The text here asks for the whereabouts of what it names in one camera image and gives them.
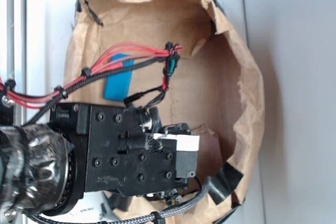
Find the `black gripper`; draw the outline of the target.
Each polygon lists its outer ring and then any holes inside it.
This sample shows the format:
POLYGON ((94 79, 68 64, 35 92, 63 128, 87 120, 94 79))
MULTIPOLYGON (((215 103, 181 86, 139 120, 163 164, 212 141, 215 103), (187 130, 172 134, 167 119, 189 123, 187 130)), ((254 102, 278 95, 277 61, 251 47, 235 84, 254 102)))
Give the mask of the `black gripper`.
POLYGON ((162 126, 157 108, 61 103, 49 126, 73 145, 63 206, 95 191, 130 197, 185 189, 196 174, 199 136, 185 123, 162 126))

